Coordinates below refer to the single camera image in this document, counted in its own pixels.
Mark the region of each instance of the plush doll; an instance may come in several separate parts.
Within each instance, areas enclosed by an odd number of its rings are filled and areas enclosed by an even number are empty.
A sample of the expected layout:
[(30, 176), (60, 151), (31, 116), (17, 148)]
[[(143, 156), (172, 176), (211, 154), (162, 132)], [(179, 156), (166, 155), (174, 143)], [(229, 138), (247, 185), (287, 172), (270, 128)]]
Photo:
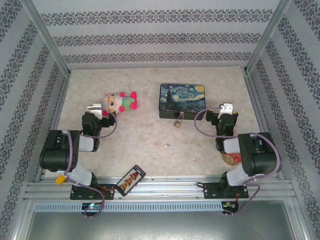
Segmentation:
[[(104, 96), (102, 100), (102, 108), (112, 113), (123, 113), (125, 110), (136, 110), (138, 107), (137, 93), (133, 91), (130, 96), (126, 96), (124, 92), (111, 93)], [(104, 117), (108, 116), (107, 111), (102, 111)]]

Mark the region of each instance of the small brass padlock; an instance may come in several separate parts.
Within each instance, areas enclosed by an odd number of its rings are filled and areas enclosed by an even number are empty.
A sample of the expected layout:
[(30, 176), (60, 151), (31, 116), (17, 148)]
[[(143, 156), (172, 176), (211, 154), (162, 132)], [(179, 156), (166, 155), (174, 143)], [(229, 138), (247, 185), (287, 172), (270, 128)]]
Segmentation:
[(173, 126), (175, 126), (176, 128), (179, 128), (183, 119), (184, 119), (184, 112), (181, 111), (178, 119), (174, 122)]

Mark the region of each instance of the yellow connector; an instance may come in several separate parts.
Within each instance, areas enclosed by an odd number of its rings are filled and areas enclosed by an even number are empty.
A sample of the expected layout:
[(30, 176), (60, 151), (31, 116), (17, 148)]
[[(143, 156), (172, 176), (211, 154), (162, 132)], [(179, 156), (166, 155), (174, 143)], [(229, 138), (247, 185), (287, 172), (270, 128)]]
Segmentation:
[(58, 184), (58, 185), (61, 185), (65, 182), (67, 178), (64, 176), (64, 175), (60, 175), (56, 178), (55, 182)]

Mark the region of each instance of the patterned wallpaper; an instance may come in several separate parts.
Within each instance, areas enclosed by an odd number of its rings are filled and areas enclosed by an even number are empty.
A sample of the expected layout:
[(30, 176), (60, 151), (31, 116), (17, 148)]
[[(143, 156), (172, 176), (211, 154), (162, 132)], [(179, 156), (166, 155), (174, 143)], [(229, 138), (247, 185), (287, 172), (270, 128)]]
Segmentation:
[(320, 239), (320, 7), (294, 0), (251, 76), (312, 239)]
[(0, 0), (0, 240), (32, 182), (65, 81), (19, 0)]
[(34, 0), (70, 69), (245, 66), (280, 0)]

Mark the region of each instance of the marble surface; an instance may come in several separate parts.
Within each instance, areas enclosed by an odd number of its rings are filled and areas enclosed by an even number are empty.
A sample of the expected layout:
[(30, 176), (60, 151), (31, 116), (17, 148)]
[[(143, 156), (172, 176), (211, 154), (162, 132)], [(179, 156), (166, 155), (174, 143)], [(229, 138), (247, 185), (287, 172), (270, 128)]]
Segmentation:
[[(148, 176), (220, 175), (226, 165), (215, 139), (201, 135), (192, 120), (180, 128), (174, 119), (159, 118), (159, 92), (163, 83), (199, 84), (205, 87), (207, 107), (234, 104), (239, 113), (237, 133), (258, 132), (258, 124), (240, 67), (119, 68), (73, 70), (58, 129), (81, 130), (86, 107), (108, 93), (137, 92), (138, 108), (117, 115), (114, 134), (101, 139), (97, 152), (80, 152), (79, 163), (96, 176), (123, 176), (139, 165)], [(215, 133), (205, 118), (201, 130)], [(112, 129), (104, 128), (101, 135)], [(46, 177), (56, 173), (46, 172)]]

